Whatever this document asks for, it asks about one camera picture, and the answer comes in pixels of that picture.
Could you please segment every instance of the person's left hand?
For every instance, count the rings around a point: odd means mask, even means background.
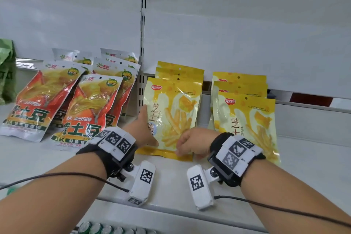
[[[138,118],[132,123],[125,125],[123,130],[130,133],[136,139],[136,144],[139,148],[144,145],[155,147],[159,145],[147,127],[147,105],[142,106]]]

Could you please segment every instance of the green bag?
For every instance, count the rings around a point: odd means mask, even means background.
[[[1,76],[4,75],[4,80],[0,81],[0,104],[8,104],[16,99],[16,52],[12,40],[0,39],[0,50],[5,55],[10,51],[3,63],[0,63],[0,73]]]

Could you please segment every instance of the hand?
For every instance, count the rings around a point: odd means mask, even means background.
[[[183,132],[177,142],[176,155],[182,156],[193,152],[197,159],[210,153],[210,146],[220,132],[205,128],[191,128]]]
[[[147,127],[147,105],[142,106],[138,118],[126,125],[123,130],[130,133],[136,139],[135,143],[139,148],[144,145],[158,146],[158,141],[151,135]]]

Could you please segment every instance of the red logo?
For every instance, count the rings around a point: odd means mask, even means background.
[[[156,90],[161,90],[161,89],[162,89],[162,86],[161,86],[161,85],[152,85],[152,86],[151,86],[151,89],[152,89],[152,90],[155,90],[155,91],[156,91]]]
[[[226,99],[224,99],[224,101],[225,101],[228,105],[233,105],[233,104],[235,104],[235,100],[234,100],[234,99],[226,98]]]

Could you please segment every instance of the person's right arm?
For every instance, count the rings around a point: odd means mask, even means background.
[[[203,128],[185,131],[177,143],[177,154],[209,153],[220,133]],[[319,192],[267,160],[255,160],[241,182],[246,199],[267,205],[327,216],[351,224],[351,217]],[[270,234],[275,233],[351,233],[351,229],[316,218],[251,205]]]

